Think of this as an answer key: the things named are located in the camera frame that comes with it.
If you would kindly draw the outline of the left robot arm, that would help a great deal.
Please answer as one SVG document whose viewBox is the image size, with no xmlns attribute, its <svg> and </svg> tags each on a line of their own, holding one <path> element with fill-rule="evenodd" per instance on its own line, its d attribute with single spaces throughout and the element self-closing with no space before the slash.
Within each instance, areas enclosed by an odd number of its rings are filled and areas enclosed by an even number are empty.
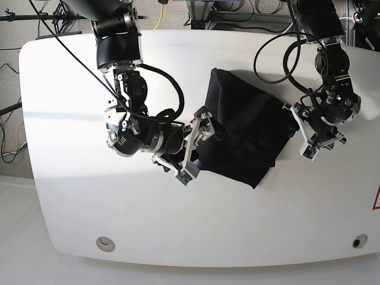
<svg viewBox="0 0 380 285">
<path fill-rule="evenodd" d="M 290 4 L 303 28 L 304 39 L 294 42 L 286 50 L 284 72 L 289 72 L 288 59 L 293 49 L 299 49 L 306 43 L 319 45 L 315 68 L 321 76 L 321 86 L 313 90 L 289 77 L 304 97 L 311 100 L 310 106 L 300 102 L 290 110 L 305 140 L 300 153 L 314 159 L 320 149 L 332 150 L 337 141 L 346 143 L 346 138 L 337 127 L 351 121 L 359 113 L 361 98 L 353 90 L 349 57 L 339 40 L 344 29 L 333 2 L 291 1 Z"/>
</svg>

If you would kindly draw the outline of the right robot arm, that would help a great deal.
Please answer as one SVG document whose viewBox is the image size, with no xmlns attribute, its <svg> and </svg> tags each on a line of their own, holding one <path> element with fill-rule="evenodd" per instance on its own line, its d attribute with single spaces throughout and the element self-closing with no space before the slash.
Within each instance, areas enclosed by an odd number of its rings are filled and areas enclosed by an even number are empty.
<svg viewBox="0 0 380 285">
<path fill-rule="evenodd" d="M 115 100 L 107 108 L 107 143 L 119 155 L 139 151 L 153 154 L 153 162 L 165 171 L 196 177 L 200 167 L 196 147 L 217 133 L 212 115 L 202 107 L 190 125 L 178 122 L 185 107 L 182 89 L 166 72 L 143 63 L 138 13 L 132 1 L 67 1 L 79 15 L 91 21 L 96 38 L 97 68 L 114 82 L 109 86 Z M 146 80 L 139 69 L 166 78 L 178 94 L 176 110 L 165 109 L 150 116 L 145 103 Z"/>
</svg>

